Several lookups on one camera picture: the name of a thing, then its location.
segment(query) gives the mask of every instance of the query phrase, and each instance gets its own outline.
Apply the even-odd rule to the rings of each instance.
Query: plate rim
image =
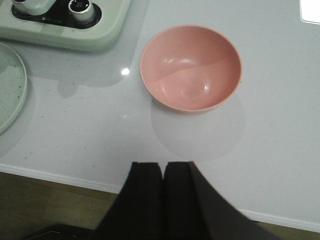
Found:
[[[0,135],[1,135],[14,122],[14,120],[18,116],[20,110],[22,109],[22,106],[24,105],[25,100],[26,100],[26,96],[27,96],[28,81],[27,81],[26,66],[24,64],[24,61],[22,61],[21,57],[17,54],[17,52],[2,42],[0,42],[0,48],[8,49],[12,53],[11,56],[14,56],[15,58],[17,58],[18,61],[21,63],[21,67],[23,68],[23,72],[24,72],[24,76],[23,76],[24,77],[24,79],[23,79],[24,88],[22,90],[22,95],[21,95],[20,101],[16,105],[15,110],[9,116],[9,118],[2,125],[0,125]]]

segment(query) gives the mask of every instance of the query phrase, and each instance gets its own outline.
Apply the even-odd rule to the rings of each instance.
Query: stove knob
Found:
[[[95,19],[95,9],[90,0],[71,0],[68,8],[78,24],[88,24]]]
[[[24,5],[25,1],[26,0],[12,0],[14,7],[21,14],[27,14],[27,10]]]

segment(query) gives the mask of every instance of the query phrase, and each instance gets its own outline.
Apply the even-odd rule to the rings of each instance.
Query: silver knob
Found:
[[[78,24],[88,24],[96,17],[94,6],[90,0],[71,0],[68,8]]]

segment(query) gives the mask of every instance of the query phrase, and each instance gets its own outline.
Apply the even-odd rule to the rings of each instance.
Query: black control panel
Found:
[[[21,20],[44,23],[44,24],[51,24],[75,29],[88,29],[95,26],[102,17],[102,11],[98,5],[95,3],[92,4],[90,7],[93,8],[94,15],[90,22],[79,22],[78,19],[75,18],[69,6],[79,6],[79,3],[83,5],[83,0],[56,0],[52,7],[44,14],[41,15],[29,15],[19,11],[14,5],[12,5],[11,11],[12,14]],[[88,4],[82,6],[82,8],[89,7]],[[87,14],[86,9],[83,9],[83,15]]]

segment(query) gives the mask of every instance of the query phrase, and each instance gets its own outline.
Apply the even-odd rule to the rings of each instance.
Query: white table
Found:
[[[243,60],[236,94],[196,116],[157,104],[139,74],[147,42],[181,24],[221,32]],[[0,135],[0,171],[117,193],[132,161],[195,161],[251,219],[320,232],[320,25],[299,1],[132,0],[99,53],[2,42],[29,92]]]

